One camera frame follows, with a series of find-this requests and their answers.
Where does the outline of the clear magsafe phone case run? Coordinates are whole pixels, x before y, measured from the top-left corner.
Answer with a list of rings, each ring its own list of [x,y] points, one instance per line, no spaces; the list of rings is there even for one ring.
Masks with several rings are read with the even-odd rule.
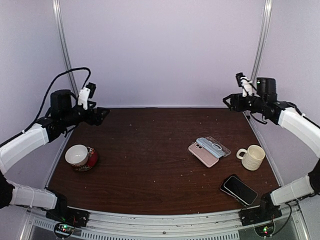
[[[213,138],[212,136],[207,136],[205,137],[208,141],[212,142],[213,144],[217,144],[220,146],[221,150],[224,152],[223,157],[227,157],[229,156],[232,152],[225,147],[222,143],[220,143],[218,140],[216,140],[215,138]]]

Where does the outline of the silver smartphone black screen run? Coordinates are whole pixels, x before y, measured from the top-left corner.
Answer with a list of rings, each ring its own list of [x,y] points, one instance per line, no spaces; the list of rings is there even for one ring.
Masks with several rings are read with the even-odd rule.
[[[227,178],[222,186],[237,199],[241,200],[246,206],[251,206],[258,197],[256,191],[247,186],[235,175]]]

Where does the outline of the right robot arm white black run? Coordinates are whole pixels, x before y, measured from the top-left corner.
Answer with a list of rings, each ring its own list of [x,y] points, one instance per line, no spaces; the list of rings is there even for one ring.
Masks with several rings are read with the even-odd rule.
[[[294,103],[277,99],[274,78],[259,77],[256,84],[241,72],[235,78],[242,92],[230,94],[222,100],[231,111],[261,114],[260,123],[265,124],[266,120],[270,120],[299,138],[317,157],[320,155],[320,127],[307,118]],[[277,206],[319,193],[320,165],[317,163],[305,177],[266,193],[261,198],[256,216],[259,220],[266,221],[276,212]]]

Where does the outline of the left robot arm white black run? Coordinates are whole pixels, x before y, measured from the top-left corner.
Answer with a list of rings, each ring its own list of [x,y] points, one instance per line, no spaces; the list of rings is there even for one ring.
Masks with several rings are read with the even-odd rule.
[[[99,126],[109,114],[90,99],[93,90],[84,87],[78,96],[70,90],[56,90],[50,95],[50,108],[45,116],[35,119],[29,128],[0,145],[0,206],[29,206],[51,210],[61,222],[72,218],[72,211],[59,202],[59,196],[46,189],[33,188],[9,181],[4,176],[18,161],[34,150],[53,142],[61,134],[84,122]]]

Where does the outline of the light blue phone case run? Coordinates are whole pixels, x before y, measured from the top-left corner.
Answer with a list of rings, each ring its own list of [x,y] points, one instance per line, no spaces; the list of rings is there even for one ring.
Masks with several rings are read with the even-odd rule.
[[[222,150],[222,147],[219,144],[204,137],[197,138],[196,143],[218,159],[225,155],[225,152]]]

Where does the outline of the pink phone case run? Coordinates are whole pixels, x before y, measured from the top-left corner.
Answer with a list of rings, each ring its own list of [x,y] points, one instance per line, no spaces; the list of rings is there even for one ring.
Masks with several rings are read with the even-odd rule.
[[[195,156],[200,162],[202,162],[207,168],[213,167],[218,163],[219,158],[215,157],[208,150],[204,149],[201,145],[193,142],[189,147],[188,151]]]

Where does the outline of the red floral saucer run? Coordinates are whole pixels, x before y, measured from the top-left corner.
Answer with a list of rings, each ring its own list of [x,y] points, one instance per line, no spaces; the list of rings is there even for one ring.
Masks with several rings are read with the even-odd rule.
[[[87,172],[92,169],[98,162],[99,154],[98,152],[90,146],[86,146],[88,150],[87,161],[81,166],[73,166],[73,170],[76,172]]]

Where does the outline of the white bowl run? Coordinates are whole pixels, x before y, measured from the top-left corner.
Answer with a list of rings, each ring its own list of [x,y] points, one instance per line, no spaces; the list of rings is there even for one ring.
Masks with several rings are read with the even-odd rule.
[[[89,151],[86,146],[77,144],[70,147],[65,153],[65,160],[74,167],[85,165],[89,158]]]

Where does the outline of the cream ribbed mug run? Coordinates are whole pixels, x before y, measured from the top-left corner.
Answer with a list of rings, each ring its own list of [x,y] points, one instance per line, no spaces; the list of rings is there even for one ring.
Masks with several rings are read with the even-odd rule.
[[[256,171],[266,156],[265,151],[258,145],[250,145],[247,149],[241,148],[236,157],[241,160],[242,166],[249,171]]]

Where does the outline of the dark smartphone lower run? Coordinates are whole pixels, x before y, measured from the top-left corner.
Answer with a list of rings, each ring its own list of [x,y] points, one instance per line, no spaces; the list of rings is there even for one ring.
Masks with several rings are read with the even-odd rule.
[[[226,177],[226,178],[222,181],[219,189],[220,189],[222,192],[226,193],[227,195],[235,198],[239,203],[241,203],[243,206],[246,207],[247,205],[246,205],[241,199],[239,199],[238,197],[236,197],[234,194],[232,194],[229,190],[227,190],[227,189],[225,188],[224,184],[226,183],[226,181],[227,181],[230,177],[235,177],[236,179],[240,180],[240,178],[239,178],[236,174],[231,174],[230,176]]]

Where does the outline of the right aluminium frame post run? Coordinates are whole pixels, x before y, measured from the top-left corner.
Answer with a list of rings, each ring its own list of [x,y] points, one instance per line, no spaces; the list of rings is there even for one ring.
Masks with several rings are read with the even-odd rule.
[[[251,80],[253,80],[254,83],[256,82],[256,78],[258,76],[258,73],[261,67],[263,53],[264,53],[264,49],[265,49],[267,38],[268,38],[271,17],[272,17],[272,6],[273,6],[272,0],[264,1],[264,8],[263,8],[263,14],[262,14],[258,45],[256,49],[255,59],[253,62],[253,68],[251,71]]]

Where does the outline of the aluminium frame post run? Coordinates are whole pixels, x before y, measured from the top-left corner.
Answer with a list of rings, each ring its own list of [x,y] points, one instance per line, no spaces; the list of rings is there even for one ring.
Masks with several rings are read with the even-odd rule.
[[[67,46],[67,40],[66,40],[66,36],[65,36],[65,31],[64,31],[60,1],[59,0],[52,0],[52,6],[53,6],[53,14],[54,14],[55,22],[56,22],[56,26],[57,26],[58,36],[59,36],[59,40],[60,40],[65,70],[70,70],[72,68],[72,65],[71,65],[71,60],[70,60],[68,46]],[[69,72],[67,75],[68,75],[68,79],[70,82],[71,90],[74,94],[77,95],[78,94],[78,87],[76,84],[74,74],[72,72]]]
[[[258,76],[258,73],[261,67],[263,53],[264,53],[264,49],[265,49],[267,38],[268,38],[271,17],[272,17],[272,6],[273,6],[272,0],[264,1],[264,8],[263,8],[263,14],[262,14],[258,45],[256,49],[255,59],[253,62],[253,68],[251,71],[251,80],[253,80],[254,83],[256,82],[256,78]]]

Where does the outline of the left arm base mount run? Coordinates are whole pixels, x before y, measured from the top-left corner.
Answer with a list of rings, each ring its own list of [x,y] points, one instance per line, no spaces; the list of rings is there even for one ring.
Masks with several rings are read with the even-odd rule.
[[[87,226],[90,213],[86,210],[68,207],[68,200],[63,194],[55,191],[53,191],[53,194],[57,197],[55,207],[45,210],[45,216],[57,221],[53,233],[58,239],[65,240],[74,233],[76,228]]]

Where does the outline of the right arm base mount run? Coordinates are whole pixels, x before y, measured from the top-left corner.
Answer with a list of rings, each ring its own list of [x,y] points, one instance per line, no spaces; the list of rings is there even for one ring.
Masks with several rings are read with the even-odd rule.
[[[263,204],[256,207],[244,207],[238,212],[243,227],[252,226],[257,236],[272,237],[276,233],[275,220],[282,216],[279,206]]]

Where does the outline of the left aluminium frame post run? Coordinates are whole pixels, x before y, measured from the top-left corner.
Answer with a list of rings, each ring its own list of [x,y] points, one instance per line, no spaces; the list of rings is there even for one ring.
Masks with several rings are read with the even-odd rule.
[[[67,46],[67,40],[66,40],[66,36],[65,36],[65,31],[64,31],[60,1],[59,0],[52,0],[52,6],[53,6],[53,14],[54,14],[55,22],[56,22],[56,26],[57,26],[58,36],[59,36],[59,40],[60,40],[65,70],[70,70],[72,68],[72,65],[71,65],[71,60],[70,60],[68,46]],[[74,94],[77,95],[78,94],[78,87],[76,84],[74,74],[72,72],[69,72],[67,75],[68,75],[68,79],[70,82],[71,90]]]

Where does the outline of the front aluminium rail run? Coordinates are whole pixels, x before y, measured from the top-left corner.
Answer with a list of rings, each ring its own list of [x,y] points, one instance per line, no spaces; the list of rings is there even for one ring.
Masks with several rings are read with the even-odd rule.
[[[281,208],[271,240],[308,240],[300,206]],[[263,240],[253,226],[242,226],[239,210],[183,215],[134,215],[89,211],[86,227],[68,240]]]

